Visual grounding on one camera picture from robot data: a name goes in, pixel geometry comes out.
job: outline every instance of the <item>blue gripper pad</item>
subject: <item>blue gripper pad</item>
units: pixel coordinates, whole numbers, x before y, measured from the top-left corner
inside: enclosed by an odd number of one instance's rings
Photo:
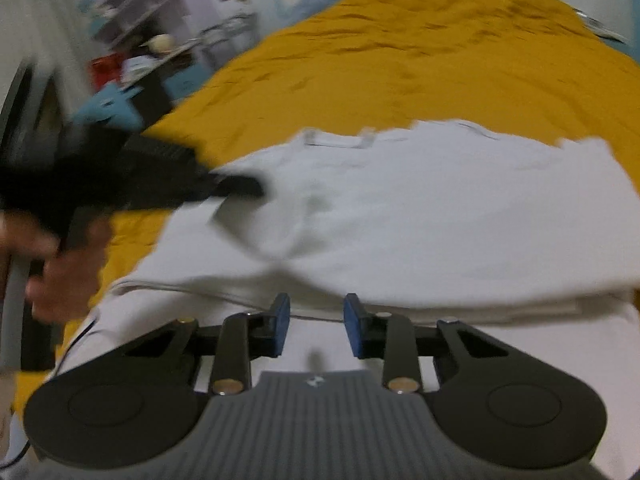
[[[276,355],[282,355],[284,341],[287,338],[287,330],[289,330],[289,319],[291,317],[291,299],[288,294],[278,294],[271,311],[275,318],[270,320],[270,328],[275,333],[275,351]]]
[[[178,446],[107,471],[44,461],[30,480],[604,480],[587,459],[520,471],[471,456],[440,431],[423,398],[367,370],[265,372],[253,390],[212,397]]]
[[[362,326],[363,322],[358,319],[353,303],[351,303],[352,298],[353,294],[347,294],[344,297],[344,302],[342,304],[343,323],[344,329],[347,332],[347,337],[349,338],[353,356],[357,357],[358,359],[362,359],[362,332],[365,327]]]

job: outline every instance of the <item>black circular pad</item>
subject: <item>black circular pad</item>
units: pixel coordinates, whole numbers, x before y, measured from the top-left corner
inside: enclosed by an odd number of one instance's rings
[[[593,455],[607,413],[587,384],[471,327],[438,328],[449,353],[434,357],[434,365],[447,380],[425,398],[455,444],[521,470],[562,467]]]
[[[80,390],[69,400],[69,413],[86,426],[118,426],[140,413],[144,399],[132,386],[99,384]]]
[[[555,394],[533,384],[501,386],[489,394],[488,406],[489,411],[503,422],[522,428],[548,424],[562,409]]]
[[[186,384],[84,386],[53,380],[31,396],[24,425],[34,448],[56,462],[113,469],[169,450],[199,413]]]

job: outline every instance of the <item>human hand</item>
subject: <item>human hand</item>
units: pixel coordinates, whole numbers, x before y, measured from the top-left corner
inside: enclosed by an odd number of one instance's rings
[[[106,260],[111,238],[107,218],[87,229],[86,244],[58,254],[60,241],[48,234],[27,213],[0,213],[0,298],[4,296],[9,256],[24,254],[44,260],[42,276],[32,276],[26,297],[33,303],[33,317],[44,323],[65,323],[88,313],[88,303],[99,287],[98,274]]]

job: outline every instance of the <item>folded shirt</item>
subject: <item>folded shirt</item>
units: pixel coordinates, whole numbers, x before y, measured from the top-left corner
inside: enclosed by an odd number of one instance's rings
[[[183,290],[340,319],[356,292],[414,322],[575,311],[640,283],[640,200],[601,139],[547,146],[466,121],[341,137],[305,130],[229,171],[263,201],[174,213],[156,251],[111,294]]]

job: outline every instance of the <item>person's arm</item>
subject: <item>person's arm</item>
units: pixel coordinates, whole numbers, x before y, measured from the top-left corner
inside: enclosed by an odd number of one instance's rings
[[[31,215],[0,212],[0,301],[4,297],[10,254],[44,260],[42,276],[29,279],[26,297],[33,316],[44,323],[66,323],[84,317],[89,300],[98,291],[98,274],[104,265],[111,229],[107,218],[89,225],[87,244],[58,253],[59,240],[41,229]],[[15,374],[0,374],[0,478],[10,444]]]
[[[12,403],[15,397],[15,374],[0,374],[0,457],[9,450]]]

